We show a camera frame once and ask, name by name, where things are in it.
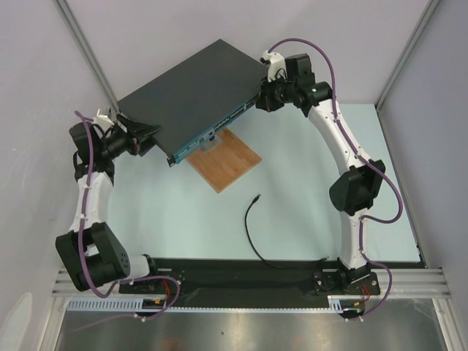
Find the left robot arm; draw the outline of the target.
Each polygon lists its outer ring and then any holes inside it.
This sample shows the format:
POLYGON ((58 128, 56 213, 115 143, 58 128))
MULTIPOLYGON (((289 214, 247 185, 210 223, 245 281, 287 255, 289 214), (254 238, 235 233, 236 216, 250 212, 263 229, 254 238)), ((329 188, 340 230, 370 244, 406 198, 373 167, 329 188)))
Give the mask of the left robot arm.
POLYGON ((55 247, 75 288, 109 296, 105 284, 135 283, 152 293, 161 275, 147 254, 130 256, 107 223, 110 193, 115 181, 114 160, 124 153, 144 156, 155 145, 160 125, 131 121, 118 115, 86 118, 69 129, 76 151, 72 157, 79 188, 75 218, 67 233, 56 238, 55 247))

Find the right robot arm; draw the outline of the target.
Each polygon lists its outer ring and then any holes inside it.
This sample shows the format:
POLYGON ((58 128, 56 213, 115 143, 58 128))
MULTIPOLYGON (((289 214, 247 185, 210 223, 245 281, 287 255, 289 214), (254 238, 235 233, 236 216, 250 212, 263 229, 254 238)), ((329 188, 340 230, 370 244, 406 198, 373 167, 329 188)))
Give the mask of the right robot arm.
POLYGON ((363 234, 360 216, 367 214, 377 197, 385 171, 382 161, 359 160, 350 146, 352 138, 333 101, 333 89, 326 82, 317 82, 308 55, 283 57, 264 52, 261 62, 268 65, 262 79, 257 108, 274 112, 292 104, 318 129, 330 150, 339 178, 329 189, 333 207, 341 220, 339 268, 331 286, 343 293, 359 293, 370 277, 370 267, 363 257, 363 234))

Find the wooden base board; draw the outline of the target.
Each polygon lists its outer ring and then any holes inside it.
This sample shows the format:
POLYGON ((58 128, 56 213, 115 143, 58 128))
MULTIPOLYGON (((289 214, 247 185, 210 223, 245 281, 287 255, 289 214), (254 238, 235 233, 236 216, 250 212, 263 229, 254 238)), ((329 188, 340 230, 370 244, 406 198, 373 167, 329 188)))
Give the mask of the wooden base board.
POLYGON ((217 134, 222 142, 203 153, 197 149, 186 160, 216 193, 221 193, 262 159, 229 129, 217 134))

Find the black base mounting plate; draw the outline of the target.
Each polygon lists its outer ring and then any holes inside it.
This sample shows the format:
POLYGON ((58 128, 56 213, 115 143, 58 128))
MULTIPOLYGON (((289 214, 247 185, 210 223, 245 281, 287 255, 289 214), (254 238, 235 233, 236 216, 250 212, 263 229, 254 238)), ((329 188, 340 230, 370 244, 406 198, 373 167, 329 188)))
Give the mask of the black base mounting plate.
POLYGON ((345 295, 359 300, 381 293, 376 273, 360 292, 346 293, 331 286, 339 262, 324 260, 170 259, 151 258, 151 274, 169 276, 180 284, 160 280, 135 282, 119 287, 125 295, 157 295, 166 291, 177 299, 175 306, 202 309, 306 309, 326 305, 329 295, 345 295))

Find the dark grey network switch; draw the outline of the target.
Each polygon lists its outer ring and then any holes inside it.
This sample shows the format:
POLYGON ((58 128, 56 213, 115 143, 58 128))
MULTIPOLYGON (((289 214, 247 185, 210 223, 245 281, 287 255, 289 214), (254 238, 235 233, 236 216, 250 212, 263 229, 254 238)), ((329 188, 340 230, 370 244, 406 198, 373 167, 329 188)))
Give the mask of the dark grey network switch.
POLYGON ((219 39, 120 99, 119 111, 160 125, 153 139, 175 165, 255 104, 267 71, 219 39))

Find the metal switch stand bracket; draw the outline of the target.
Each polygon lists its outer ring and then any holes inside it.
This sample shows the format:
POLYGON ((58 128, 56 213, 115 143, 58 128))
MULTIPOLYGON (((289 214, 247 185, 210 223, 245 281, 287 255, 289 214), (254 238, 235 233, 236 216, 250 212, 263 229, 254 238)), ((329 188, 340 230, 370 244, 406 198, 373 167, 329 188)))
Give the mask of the metal switch stand bracket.
POLYGON ((212 135, 209 139, 207 139, 207 141, 204 142, 204 144, 202 144, 199 147, 199 149, 203 153, 208 153, 209 151, 217 147, 221 142, 222 139, 218 135, 212 135))

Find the aluminium frame post left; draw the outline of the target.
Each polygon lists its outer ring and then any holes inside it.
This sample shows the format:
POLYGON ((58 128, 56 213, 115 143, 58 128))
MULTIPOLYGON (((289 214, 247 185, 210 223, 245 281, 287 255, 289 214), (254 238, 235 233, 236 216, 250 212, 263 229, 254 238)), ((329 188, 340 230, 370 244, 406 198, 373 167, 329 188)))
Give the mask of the aluminium frame post left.
POLYGON ((96 79, 99 87, 102 90, 102 93, 107 99, 110 109, 114 112, 118 112, 118 101, 116 95, 114 94, 110 83, 105 75, 104 70, 102 69, 101 64, 95 56, 94 50, 92 49, 87 36, 85 35, 81 25, 78 22, 69 2, 66 0, 53 0, 53 4, 56 6, 58 13, 62 17, 65 26, 69 30, 75 44, 78 47, 78 50, 81 52, 84 57, 88 67, 91 70, 92 75, 96 79))

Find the aluminium frame post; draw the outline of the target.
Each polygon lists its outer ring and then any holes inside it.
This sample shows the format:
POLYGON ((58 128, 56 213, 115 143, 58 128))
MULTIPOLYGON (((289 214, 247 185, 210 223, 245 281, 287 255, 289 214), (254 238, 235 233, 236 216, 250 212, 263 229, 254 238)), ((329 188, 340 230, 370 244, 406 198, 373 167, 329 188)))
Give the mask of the aluminium frame post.
POLYGON ((81 52, 84 57, 88 67, 91 70, 92 75, 96 79, 99 87, 102 90, 102 93, 107 99, 110 109, 114 112, 118 112, 118 101, 116 95, 114 94, 110 83, 105 75, 104 70, 102 69, 101 64, 95 56, 94 50, 92 49, 87 36, 85 35, 81 25, 78 22, 69 2, 66 0, 53 0, 53 4, 56 6, 58 13, 62 17, 65 26, 69 30, 75 44, 78 47, 78 50, 81 52))
POLYGON ((403 51, 397 59, 394 68, 391 70, 390 75, 388 76, 388 79, 386 80, 377 98, 377 101, 374 104, 374 107, 378 113, 384 106, 395 85, 398 83, 399 78, 403 73, 406 65, 409 63, 412 54, 415 52, 416 47, 426 32, 426 29, 429 27, 442 4, 442 0, 431 0, 428 1, 427 5, 425 6, 420 18, 418 19, 418 22, 416 23, 411 35, 409 36, 409 39, 403 48, 403 51))

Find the aluminium frame post right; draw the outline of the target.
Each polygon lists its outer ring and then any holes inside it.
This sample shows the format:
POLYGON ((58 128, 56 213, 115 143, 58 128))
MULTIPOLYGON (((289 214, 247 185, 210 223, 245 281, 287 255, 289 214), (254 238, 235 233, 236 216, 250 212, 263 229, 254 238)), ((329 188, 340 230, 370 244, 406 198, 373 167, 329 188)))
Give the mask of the aluminium frame post right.
POLYGON ((425 6, 420 18, 418 19, 418 22, 416 23, 411 35, 409 36, 409 39, 403 48, 403 51, 397 59, 394 68, 391 70, 390 75, 388 76, 388 79, 386 80, 377 98, 377 101, 374 104, 374 107, 378 113, 384 106, 395 85, 398 83, 399 78, 403 73, 406 65, 409 63, 412 54, 415 52, 416 47, 426 32, 426 29, 429 27, 442 4, 442 0, 431 0, 428 1, 427 5, 425 6))

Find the aluminium front rail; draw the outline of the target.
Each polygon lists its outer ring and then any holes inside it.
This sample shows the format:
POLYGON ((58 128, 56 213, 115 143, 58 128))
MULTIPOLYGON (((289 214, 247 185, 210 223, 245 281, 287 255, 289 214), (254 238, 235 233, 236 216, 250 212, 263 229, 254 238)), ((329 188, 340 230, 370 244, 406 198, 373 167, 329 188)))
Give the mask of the aluminium front rail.
MULTIPOLYGON (((392 268, 392 287, 389 298, 447 299, 450 289, 441 268, 392 268)), ((90 297, 95 294, 88 290, 75 289, 69 274, 61 268, 53 285, 53 297, 90 297)))

